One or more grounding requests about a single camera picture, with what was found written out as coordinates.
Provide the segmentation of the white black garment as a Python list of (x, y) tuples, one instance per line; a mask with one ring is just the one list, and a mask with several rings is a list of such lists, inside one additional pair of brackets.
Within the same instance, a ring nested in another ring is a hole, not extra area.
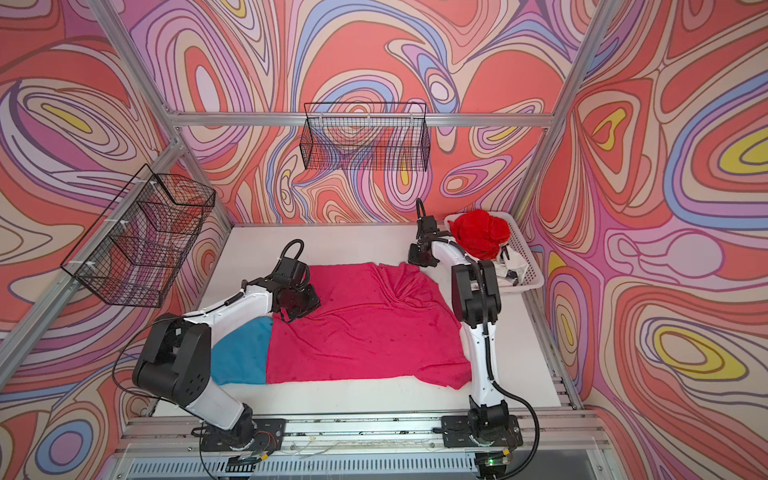
[(499, 278), (508, 280), (513, 286), (524, 283), (529, 264), (526, 258), (512, 249), (509, 245), (500, 248), (496, 260), (496, 274)]

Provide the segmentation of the red t shirt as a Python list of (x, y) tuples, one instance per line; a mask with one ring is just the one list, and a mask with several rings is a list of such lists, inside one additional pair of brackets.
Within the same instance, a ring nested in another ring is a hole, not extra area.
[(508, 223), (484, 210), (461, 214), (448, 221), (448, 226), (456, 242), (480, 260), (496, 259), (501, 247), (511, 238)]

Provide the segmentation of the magenta t shirt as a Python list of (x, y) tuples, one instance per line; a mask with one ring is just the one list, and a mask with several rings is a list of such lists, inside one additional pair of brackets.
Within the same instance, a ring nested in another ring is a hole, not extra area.
[(320, 306), (273, 323), (269, 384), (414, 377), (459, 390), (471, 380), (461, 325), (416, 266), (315, 265)]

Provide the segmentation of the white plastic laundry basket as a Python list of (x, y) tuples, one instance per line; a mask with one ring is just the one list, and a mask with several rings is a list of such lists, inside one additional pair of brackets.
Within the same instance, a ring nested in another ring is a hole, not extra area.
[(495, 275), (499, 290), (503, 293), (508, 294), (522, 294), (527, 291), (532, 291), (535, 289), (538, 289), (543, 286), (544, 284), (544, 278), (543, 274), (541, 273), (540, 267), (537, 265), (536, 260), (534, 259), (533, 253), (526, 243), (525, 239), (523, 238), (523, 234), (520, 230), (520, 228), (515, 223), (514, 219), (511, 217), (511, 215), (504, 213), (504, 212), (489, 212), (492, 216), (496, 216), (499, 218), (504, 219), (511, 230), (511, 238), (510, 240), (504, 244), (509, 245), (512, 249), (517, 251), (518, 253), (522, 254), (528, 264), (529, 269), (528, 273), (525, 276), (524, 283), (520, 286), (513, 286), (508, 280), (499, 278), (496, 274), (496, 259), (494, 260), (480, 260), (469, 253), (467, 253), (455, 240), (455, 238), (452, 236), (451, 232), (449, 231), (448, 221), (455, 220), (459, 215), (464, 214), (453, 214), (449, 215), (444, 220), (444, 227), (447, 232), (450, 233), (450, 237), (446, 240), (438, 240), (434, 241), (431, 245), (431, 250), (434, 256), (439, 260), (440, 263), (451, 267), (453, 265), (470, 265), (473, 263), (476, 263), (480, 266), (489, 266), (491, 268), (491, 273)]

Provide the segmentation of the folded teal t shirt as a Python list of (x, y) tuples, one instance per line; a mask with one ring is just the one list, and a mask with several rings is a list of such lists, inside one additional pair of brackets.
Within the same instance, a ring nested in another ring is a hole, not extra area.
[(211, 377), (218, 385), (266, 383), (271, 317), (255, 318), (217, 342), (211, 353)]

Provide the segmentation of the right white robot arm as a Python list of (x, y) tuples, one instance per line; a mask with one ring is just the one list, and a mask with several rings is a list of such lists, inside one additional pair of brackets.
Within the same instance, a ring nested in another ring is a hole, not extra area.
[(495, 368), (496, 323), (502, 311), (495, 268), (489, 260), (478, 260), (461, 247), (448, 231), (438, 227), (426, 213), (422, 200), (416, 201), (416, 241), (409, 247), (408, 262), (431, 268), (444, 266), (451, 280), (450, 305), (468, 335), (472, 390), (467, 414), (468, 436), (480, 446), (504, 441), (513, 450), (523, 445), (521, 428), (510, 413), (509, 401), (522, 405), (533, 421), (531, 451), (540, 443), (540, 422), (527, 400), (505, 390), (498, 383)]

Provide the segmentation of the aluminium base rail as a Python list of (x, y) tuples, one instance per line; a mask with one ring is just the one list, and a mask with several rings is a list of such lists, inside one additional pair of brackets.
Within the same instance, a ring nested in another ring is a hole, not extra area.
[(203, 452), (186, 417), (130, 422), (104, 479), (478, 479), (521, 466), (523, 479), (623, 479), (602, 422), (584, 410), (546, 409), (533, 423), (519, 412), (524, 444), (448, 446), (457, 429), (444, 411), (285, 415), (261, 433), (254, 453)]

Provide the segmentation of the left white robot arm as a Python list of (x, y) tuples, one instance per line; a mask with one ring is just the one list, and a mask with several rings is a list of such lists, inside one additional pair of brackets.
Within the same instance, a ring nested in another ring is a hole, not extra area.
[(278, 447), (274, 436), (259, 433), (251, 407), (212, 378), (212, 350), (256, 318), (276, 314), (290, 324), (320, 307), (310, 269), (300, 260), (303, 250), (303, 240), (291, 240), (268, 275), (243, 281), (233, 296), (206, 309), (180, 316), (165, 314), (149, 328), (133, 370), (133, 384), (201, 420), (193, 435), (203, 448), (253, 450), (260, 437), (266, 440), (262, 451)]

